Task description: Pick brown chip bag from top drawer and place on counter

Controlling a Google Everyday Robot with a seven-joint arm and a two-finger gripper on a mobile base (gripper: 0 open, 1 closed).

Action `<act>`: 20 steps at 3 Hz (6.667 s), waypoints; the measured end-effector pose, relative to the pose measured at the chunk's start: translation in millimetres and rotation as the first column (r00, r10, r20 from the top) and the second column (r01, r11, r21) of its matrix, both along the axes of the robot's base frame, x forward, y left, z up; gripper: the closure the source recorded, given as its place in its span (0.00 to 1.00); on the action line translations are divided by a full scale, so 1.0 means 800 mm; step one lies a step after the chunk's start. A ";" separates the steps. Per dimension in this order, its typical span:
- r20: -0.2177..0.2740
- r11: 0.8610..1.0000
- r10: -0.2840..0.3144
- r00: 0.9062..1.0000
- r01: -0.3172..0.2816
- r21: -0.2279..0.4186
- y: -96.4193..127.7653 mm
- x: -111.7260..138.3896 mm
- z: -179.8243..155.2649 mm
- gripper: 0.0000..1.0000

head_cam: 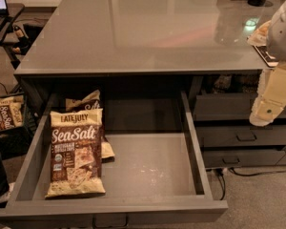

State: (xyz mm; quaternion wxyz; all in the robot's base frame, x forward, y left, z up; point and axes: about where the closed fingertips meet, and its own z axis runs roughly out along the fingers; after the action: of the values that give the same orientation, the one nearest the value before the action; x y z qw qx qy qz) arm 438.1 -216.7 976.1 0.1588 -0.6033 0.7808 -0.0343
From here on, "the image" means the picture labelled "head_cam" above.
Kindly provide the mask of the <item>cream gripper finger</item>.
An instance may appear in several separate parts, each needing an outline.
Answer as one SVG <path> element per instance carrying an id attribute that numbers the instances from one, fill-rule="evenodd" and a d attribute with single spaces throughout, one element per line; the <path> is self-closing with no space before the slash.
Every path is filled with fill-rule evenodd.
<path id="1" fill-rule="evenodd" d="M 286 62 L 263 70 L 257 87 L 257 97 L 249 117 L 250 123 L 263 127 L 272 123 L 286 107 Z"/>

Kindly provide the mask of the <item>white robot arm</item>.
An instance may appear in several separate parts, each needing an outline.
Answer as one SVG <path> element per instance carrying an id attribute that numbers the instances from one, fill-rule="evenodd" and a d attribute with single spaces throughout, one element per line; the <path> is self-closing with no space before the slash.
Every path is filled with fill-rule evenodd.
<path id="1" fill-rule="evenodd" d="M 286 107 L 286 0 L 272 19 L 260 26 L 248 39 L 257 46 L 264 34 L 266 52 L 278 61 L 260 74 L 257 97 L 249 117 L 250 123 L 263 127 L 272 123 Z"/>

